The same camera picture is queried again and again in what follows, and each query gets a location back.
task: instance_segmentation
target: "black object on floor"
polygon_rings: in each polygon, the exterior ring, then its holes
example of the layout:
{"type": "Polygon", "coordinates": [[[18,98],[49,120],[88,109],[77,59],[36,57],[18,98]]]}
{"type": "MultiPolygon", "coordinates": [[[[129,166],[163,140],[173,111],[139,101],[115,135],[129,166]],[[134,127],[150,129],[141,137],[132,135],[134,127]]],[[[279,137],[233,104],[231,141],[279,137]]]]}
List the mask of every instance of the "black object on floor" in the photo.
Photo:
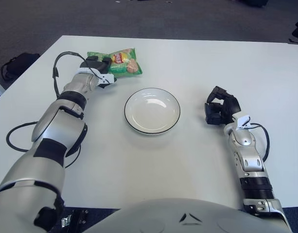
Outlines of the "black object on floor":
{"type": "MultiPolygon", "coordinates": [[[[289,221],[293,233],[298,233],[298,207],[283,208],[286,214],[286,217],[289,221]]],[[[93,209],[93,208],[75,208],[75,207],[66,207],[62,217],[67,217],[72,214],[73,210],[88,210],[86,217],[86,223],[82,224],[77,233],[83,232],[93,225],[97,224],[101,220],[105,219],[109,215],[118,211],[118,209],[93,209]]],[[[61,233],[61,220],[57,222],[54,228],[50,233],[61,233]]]]}
{"type": "Polygon", "coordinates": [[[40,54],[30,54],[24,52],[18,57],[14,57],[9,62],[2,65],[0,68],[1,77],[5,81],[16,80],[20,75],[23,74],[38,58],[40,54]]]}
{"type": "Polygon", "coordinates": [[[244,0],[245,3],[247,3],[250,6],[257,6],[257,7],[263,7],[267,5],[267,2],[269,0],[244,0]]]}

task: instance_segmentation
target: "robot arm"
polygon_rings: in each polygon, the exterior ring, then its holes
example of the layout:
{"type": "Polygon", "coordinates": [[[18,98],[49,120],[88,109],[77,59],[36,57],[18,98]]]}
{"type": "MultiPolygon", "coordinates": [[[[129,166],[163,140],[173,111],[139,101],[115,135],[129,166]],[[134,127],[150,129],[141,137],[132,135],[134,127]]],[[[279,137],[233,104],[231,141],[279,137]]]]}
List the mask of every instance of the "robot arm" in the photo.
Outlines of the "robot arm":
{"type": "Polygon", "coordinates": [[[208,124],[226,124],[224,133],[228,137],[229,147],[234,154],[236,171],[245,196],[244,209],[261,218],[281,219],[290,228],[280,201],[274,198],[264,162],[256,149],[256,139],[250,132],[253,127],[250,124],[249,115],[241,111],[234,96],[217,86],[205,103],[205,112],[208,124]],[[213,103],[215,98],[224,100],[223,105],[213,103]]]}
{"type": "Polygon", "coordinates": [[[89,94],[97,85],[115,82],[112,74],[106,74],[110,64],[98,57],[83,62],[35,126],[31,149],[0,184],[0,232],[47,232],[57,222],[64,204],[60,196],[64,158],[75,153],[85,138],[89,94]]]}

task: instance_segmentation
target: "table surface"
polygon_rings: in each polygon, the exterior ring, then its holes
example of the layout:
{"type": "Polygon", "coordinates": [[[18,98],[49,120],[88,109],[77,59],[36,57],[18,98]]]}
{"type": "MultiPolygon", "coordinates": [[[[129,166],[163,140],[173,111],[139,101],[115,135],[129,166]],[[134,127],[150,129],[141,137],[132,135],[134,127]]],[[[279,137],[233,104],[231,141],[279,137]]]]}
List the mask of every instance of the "table surface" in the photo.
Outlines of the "table surface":
{"type": "MultiPolygon", "coordinates": [[[[281,43],[62,36],[0,97],[0,182],[22,155],[7,146],[7,132],[40,119],[55,100],[56,56],[126,48],[136,48],[143,74],[98,88],[88,101],[81,155],[66,170],[67,206],[122,208],[147,199],[192,198],[241,208],[223,126],[205,122],[204,102],[216,85],[237,97],[252,122],[267,128],[271,148],[265,165],[274,192],[283,207],[298,206],[298,45],[281,43]],[[146,87],[165,89],[180,104],[180,119],[165,134],[139,134],[125,121],[126,100],[146,87]]],[[[59,60],[60,90],[80,63],[72,56],[59,60]]],[[[12,142],[29,148],[32,130],[14,132],[12,142]]],[[[264,154],[263,132],[253,132],[264,154]]]]}

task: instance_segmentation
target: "snack package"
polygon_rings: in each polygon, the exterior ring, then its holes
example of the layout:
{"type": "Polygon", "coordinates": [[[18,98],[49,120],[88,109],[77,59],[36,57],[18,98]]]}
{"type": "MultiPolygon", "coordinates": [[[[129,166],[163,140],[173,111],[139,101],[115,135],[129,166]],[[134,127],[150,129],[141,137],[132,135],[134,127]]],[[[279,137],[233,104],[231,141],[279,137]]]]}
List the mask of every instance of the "snack package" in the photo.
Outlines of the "snack package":
{"type": "Polygon", "coordinates": [[[104,57],[110,57],[112,59],[112,63],[109,73],[114,74],[114,77],[116,78],[142,74],[142,70],[136,60],[135,49],[121,50],[111,54],[87,52],[87,56],[98,56],[99,61],[101,61],[104,57]]]}

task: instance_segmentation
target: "black cable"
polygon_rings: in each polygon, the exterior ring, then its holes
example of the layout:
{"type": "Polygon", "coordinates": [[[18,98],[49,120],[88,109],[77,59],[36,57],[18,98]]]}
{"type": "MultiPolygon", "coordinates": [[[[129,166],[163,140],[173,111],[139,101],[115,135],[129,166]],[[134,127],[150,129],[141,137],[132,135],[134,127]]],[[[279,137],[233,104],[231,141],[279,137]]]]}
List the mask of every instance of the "black cable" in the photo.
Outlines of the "black cable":
{"type": "Polygon", "coordinates": [[[18,151],[20,151],[20,152],[27,152],[28,150],[25,150],[25,149],[21,149],[21,148],[15,147],[15,146],[11,143],[11,141],[9,140],[9,138],[10,138],[11,134],[12,134],[15,130],[20,129],[20,128],[22,128],[22,127],[29,126],[29,125],[35,125],[35,124],[37,124],[37,121],[29,122],[29,123],[25,123],[25,124],[22,124],[22,125],[18,125],[18,126],[16,126],[16,127],[14,127],[13,129],[11,129],[11,130],[8,132],[8,134],[6,135],[6,143],[7,143],[7,145],[9,145],[9,147],[13,148],[14,150],[18,150],[18,151]]]}
{"type": "Polygon", "coordinates": [[[77,158],[80,156],[80,153],[81,153],[81,145],[79,147],[79,152],[77,153],[77,156],[75,157],[75,159],[69,165],[65,166],[65,168],[70,167],[77,160],[77,158]]]}
{"type": "Polygon", "coordinates": [[[249,122],[250,122],[250,117],[249,117],[248,121],[246,121],[242,126],[248,124],[249,122]]]}
{"type": "Polygon", "coordinates": [[[55,62],[53,64],[53,87],[55,89],[55,93],[56,93],[56,96],[57,98],[59,97],[59,90],[58,90],[58,85],[57,85],[57,80],[56,80],[56,77],[59,77],[58,75],[58,69],[57,69],[57,62],[58,60],[64,56],[64,55],[72,55],[72,56],[77,56],[77,57],[80,57],[86,64],[86,66],[90,69],[90,71],[98,78],[98,79],[101,79],[100,77],[98,77],[98,75],[91,69],[91,67],[88,65],[86,59],[84,57],[82,57],[80,54],[76,53],[76,52],[71,52],[71,51],[67,51],[67,52],[62,52],[61,54],[59,54],[56,59],[55,59],[55,62]]]}
{"type": "MultiPolygon", "coordinates": [[[[22,128],[22,127],[29,126],[29,125],[35,125],[35,124],[37,124],[37,123],[38,123],[38,121],[28,122],[28,123],[24,123],[24,124],[22,124],[22,125],[18,125],[18,126],[16,126],[16,127],[14,127],[13,129],[11,129],[11,130],[8,132],[8,134],[6,135],[6,143],[7,143],[7,145],[8,145],[10,148],[14,149],[14,150],[17,150],[17,151],[20,151],[20,152],[27,152],[28,150],[26,150],[26,149],[21,149],[21,148],[18,148],[18,147],[16,147],[16,146],[14,146],[14,145],[11,143],[11,141],[10,141],[9,138],[10,138],[11,134],[12,134],[15,130],[20,129],[20,128],[22,128]]],[[[79,152],[78,152],[76,158],[75,158],[69,165],[65,166],[65,168],[70,167],[70,166],[77,160],[77,158],[79,157],[80,152],[81,152],[81,145],[80,145],[78,151],[79,151],[79,152]]]]}
{"type": "Polygon", "coordinates": [[[264,131],[265,137],[266,137],[266,149],[265,149],[265,154],[264,157],[262,158],[263,162],[265,162],[269,156],[269,152],[270,152],[270,137],[269,137],[269,133],[267,132],[266,128],[263,127],[261,124],[258,123],[251,123],[251,125],[257,125],[256,127],[252,127],[252,128],[246,128],[246,129],[255,129],[255,128],[259,128],[261,127],[264,131]]]}

